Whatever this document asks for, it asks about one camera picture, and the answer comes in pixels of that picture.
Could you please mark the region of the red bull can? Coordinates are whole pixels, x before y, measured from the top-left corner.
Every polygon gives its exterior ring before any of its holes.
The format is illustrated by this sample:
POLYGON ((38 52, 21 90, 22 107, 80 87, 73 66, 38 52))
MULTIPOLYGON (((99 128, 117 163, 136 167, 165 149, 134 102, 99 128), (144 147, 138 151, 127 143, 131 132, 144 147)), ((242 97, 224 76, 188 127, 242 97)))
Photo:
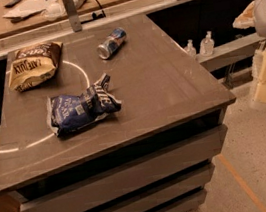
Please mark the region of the red bull can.
POLYGON ((126 35, 126 31, 121 27, 114 29, 105 41, 98 45, 98 56, 101 59, 108 60, 120 48, 122 43, 125 42, 126 35))

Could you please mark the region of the blue chip bag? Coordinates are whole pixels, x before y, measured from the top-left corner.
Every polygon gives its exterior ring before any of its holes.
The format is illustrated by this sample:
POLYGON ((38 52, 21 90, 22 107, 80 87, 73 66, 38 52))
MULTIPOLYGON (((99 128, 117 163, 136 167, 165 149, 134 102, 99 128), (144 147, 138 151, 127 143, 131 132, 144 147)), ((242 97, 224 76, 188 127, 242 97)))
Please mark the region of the blue chip bag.
POLYGON ((58 95, 47 100, 47 122, 60 135, 76 132, 121 109, 121 101, 108 92, 110 76, 102 75, 79 96, 58 95))

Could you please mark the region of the brown and cream chip bag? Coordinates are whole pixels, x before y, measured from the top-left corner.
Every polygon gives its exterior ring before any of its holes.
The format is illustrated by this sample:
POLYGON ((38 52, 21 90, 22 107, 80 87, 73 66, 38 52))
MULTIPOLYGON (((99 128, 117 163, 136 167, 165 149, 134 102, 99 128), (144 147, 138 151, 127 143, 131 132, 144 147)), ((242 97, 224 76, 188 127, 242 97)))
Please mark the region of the brown and cream chip bag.
POLYGON ((26 91, 54 77, 62 42, 46 42, 17 50, 10 68, 9 89, 26 91))

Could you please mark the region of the clear bottle right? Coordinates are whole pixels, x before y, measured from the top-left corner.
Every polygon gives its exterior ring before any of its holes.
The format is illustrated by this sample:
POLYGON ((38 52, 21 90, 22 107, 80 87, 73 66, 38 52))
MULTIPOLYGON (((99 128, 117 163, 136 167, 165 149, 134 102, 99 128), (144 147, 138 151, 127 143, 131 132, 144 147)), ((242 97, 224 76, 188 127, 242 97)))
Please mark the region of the clear bottle right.
POLYGON ((206 33, 206 37, 203 38, 203 40, 200 42, 200 55, 202 56, 211 56, 213 55, 213 52, 214 52, 214 44, 215 42, 213 41, 212 39, 212 36, 211 36, 212 32, 211 31, 207 31, 206 33))

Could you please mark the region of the clear bottle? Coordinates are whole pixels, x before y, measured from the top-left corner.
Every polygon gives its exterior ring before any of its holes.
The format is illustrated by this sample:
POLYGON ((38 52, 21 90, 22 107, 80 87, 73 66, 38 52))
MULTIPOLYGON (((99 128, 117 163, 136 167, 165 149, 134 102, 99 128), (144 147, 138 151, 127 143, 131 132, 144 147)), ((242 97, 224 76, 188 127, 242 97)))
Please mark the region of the clear bottle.
POLYGON ((203 38, 203 40, 200 42, 200 55, 202 56, 211 56, 213 55, 213 52, 214 52, 214 44, 215 42, 213 41, 212 39, 212 36, 211 36, 212 32, 211 31, 207 31, 206 33, 206 37, 203 38))
POLYGON ((187 41, 187 45, 185 46, 184 50, 187 52, 187 54, 189 56, 191 56, 192 58, 196 57, 196 49, 193 46, 192 40, 188 40, 187 41))

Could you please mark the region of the clear bottle left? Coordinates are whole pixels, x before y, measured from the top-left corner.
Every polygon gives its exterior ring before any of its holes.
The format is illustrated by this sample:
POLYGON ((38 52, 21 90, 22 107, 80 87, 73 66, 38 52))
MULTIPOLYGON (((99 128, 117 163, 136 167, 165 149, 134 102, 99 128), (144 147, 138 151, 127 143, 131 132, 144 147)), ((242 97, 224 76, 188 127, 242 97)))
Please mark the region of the clear bottle left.
POLYGON ((184 50, 187 52, 187 54, 189 56, 191 56, 192 58, 196 57, 196 49, 193 46, 192 40, 188 40, 187 41, 187 45, 185 46, 184 50))

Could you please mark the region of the grey drawer cabinet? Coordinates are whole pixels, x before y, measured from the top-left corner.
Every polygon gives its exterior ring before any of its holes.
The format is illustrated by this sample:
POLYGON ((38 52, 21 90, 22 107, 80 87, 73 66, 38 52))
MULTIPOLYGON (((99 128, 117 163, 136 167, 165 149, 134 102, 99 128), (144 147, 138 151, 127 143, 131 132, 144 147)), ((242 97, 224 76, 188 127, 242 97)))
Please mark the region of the grey drawer cabinet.
POLYGON ((54 78, 4 93, 0 194, 23 212, 186 212, 203 203, 235 97, 147 16, 119 25, 127 39, 108 61, 97 47, 112 24, 65 36, 54 78), (54 135, 47 101, 79 95, 103 74, 120 111, 54 135))

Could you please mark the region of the white paper on desk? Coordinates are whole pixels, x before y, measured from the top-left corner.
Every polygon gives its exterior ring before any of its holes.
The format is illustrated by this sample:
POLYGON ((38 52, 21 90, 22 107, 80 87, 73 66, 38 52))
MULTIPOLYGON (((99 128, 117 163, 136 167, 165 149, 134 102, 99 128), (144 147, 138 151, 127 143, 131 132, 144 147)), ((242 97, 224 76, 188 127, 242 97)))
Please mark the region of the white paper on desk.
POLYGON ((26 20, 26 18, 32 15, 43 12, 49 6, 48 0, 25 0, 20 2, 18 6, 13 7, 12 10, 7 11, 3 15, 4 18, 10 19, 11 22, 20 22, 21 20, 26 20))

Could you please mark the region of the metal post left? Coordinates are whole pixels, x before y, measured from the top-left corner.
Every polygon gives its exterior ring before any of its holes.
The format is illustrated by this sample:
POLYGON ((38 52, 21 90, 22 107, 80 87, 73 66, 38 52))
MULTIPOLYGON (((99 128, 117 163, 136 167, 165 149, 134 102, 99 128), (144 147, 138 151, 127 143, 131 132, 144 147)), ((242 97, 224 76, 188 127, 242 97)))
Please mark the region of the metal post left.
POLYGON ((74 0, 62 0, 63 6, 65 7, 65 12, 67 18, 69 19, 69 24, 74 32, 80 32, 83 28, 78 17, 78 12, 76 11, 76 5, 74 5, 74 0))

